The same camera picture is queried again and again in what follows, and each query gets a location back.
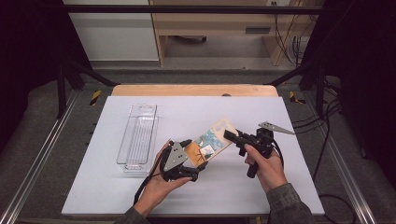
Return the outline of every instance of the wrist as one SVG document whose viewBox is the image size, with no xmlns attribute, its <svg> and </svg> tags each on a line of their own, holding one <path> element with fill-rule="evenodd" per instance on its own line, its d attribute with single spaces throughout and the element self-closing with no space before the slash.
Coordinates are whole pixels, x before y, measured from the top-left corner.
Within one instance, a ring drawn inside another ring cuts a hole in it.
<svg viewBox="0 0 396 224">
<path fill-rule="evenodd" d="M 138 212 L 142 217 L 147 217 L 154 207 L 155 206 L 152 203 L 138 201 L 134 205 L 134 210 L 136 210 L 136 212 Z"/>
</svg>

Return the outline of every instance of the person's left hand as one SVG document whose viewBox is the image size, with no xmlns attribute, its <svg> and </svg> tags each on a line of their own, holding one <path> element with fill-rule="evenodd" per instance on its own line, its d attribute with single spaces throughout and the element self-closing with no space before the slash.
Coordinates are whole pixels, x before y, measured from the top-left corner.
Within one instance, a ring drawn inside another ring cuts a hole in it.
<svg viewBox="0 0 396 224">
<path fill-rule="evenodd" d="M 160 152 L 157 153 L 155 161 L 160 158 L 161 153 L 169 146 L 169 141 L 163 146 Z M 174 189 L 185 185 L 191 180 L 191 177 L 182 177 L 180 179 L 166 182 L 160 175 L 160 166 L 155 169 L 153 177 L 150 179 L 139 201 L 134 205 L 134 209 L 143 217 L 146 217 L 151 210 L 160 204 L 163 199 Z"/>
</svg>

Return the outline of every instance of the person's right hand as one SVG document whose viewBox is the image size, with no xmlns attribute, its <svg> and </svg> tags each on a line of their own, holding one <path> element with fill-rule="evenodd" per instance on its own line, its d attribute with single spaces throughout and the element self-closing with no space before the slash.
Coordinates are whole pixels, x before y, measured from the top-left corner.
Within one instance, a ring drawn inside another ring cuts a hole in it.
<svg viewBox="0 0 396 224">
<path fill-rule="evenodd" d="M 265 159 L 253 146 L 245 145 L 245 150 L 247 151 L 245 163 L 253 165 L 255 161 L 259 164 L 257 177 L 265 193 L 288 183 L 285 173 L 283 172 L 282 162 L 275 150 L 272 151 L 268 159 Z"/>
</svg>

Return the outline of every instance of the hand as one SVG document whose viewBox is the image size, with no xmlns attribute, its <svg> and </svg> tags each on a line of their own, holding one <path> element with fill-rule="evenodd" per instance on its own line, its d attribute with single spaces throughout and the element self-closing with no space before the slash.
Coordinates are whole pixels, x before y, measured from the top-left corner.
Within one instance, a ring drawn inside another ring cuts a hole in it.
<svg viewBox="0 0 396 224">
<path fill-rule="evenodd" d="M 268 159 L 265 159 L 253 146 L 245 145 L 245 150 L 247 151 L 245 163 L 252 165 L 255 161 L 259 164 L 257 177 L 265 193 L 288 183 L 285 173 L 283 172 L 282 162 L 275 150 L 272 151 Z"/>
<path fill-rule="evenodd" d="M 155 161 L 160 158 L 161 153 L 169 146 L 169 141 L 158 152 Z M 174 181 L 166 182 L 160 175 L 159 165 L 156 167 L 153 177 L 150 179 L 139 201 L 134 205 L 134 209 L 143 217 L 149 215 L 151 210 L 160 204 L 163 199 L 174 189 L 183 186 L 191 180 L 190 177 L 183 177 Z"/>
</svg>

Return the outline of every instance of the black handle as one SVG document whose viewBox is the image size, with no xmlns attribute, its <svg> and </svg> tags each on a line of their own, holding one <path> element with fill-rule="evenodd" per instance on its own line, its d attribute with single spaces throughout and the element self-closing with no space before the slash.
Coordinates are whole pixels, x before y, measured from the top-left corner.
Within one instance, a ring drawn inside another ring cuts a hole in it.
<svg viewBox="0 0 396 224">
<path fill-rule="evenodd" d="M 259 164 L 257 162 L 254 162 L 253 165 L 249 165 L 247 170 L 247 176 L 250 178 L 254 178 L 254 176 L 256 176 L 258 169 L 259 169 Z"/>
</svg>

